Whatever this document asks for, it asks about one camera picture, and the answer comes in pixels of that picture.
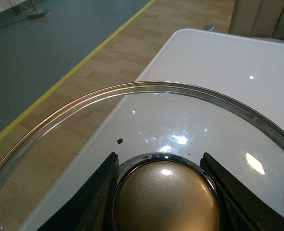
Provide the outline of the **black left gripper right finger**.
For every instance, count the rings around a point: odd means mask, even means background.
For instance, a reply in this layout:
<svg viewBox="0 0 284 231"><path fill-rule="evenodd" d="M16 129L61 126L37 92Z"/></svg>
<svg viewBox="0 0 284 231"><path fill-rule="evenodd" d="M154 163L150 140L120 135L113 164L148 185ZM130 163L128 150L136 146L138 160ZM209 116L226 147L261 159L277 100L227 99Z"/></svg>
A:
<svg viewBox="0 0 284 231"><path fill-rule="evenodd" d="M218 195L222 231L284 231L284 218L260 200L209 153L200 167L212 179Z"/></svg>

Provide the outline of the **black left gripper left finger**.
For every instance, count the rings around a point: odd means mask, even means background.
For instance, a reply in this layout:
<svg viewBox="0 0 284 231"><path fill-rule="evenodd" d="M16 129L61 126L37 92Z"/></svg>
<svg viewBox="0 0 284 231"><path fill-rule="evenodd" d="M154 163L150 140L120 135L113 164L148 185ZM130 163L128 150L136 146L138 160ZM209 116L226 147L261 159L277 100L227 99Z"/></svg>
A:
<svg viewBox="0 0 284 231"><path fill-rule="evenodd" d="M118 177L118 155L112 152L76 194L39 231L102 231Z"/></svg>

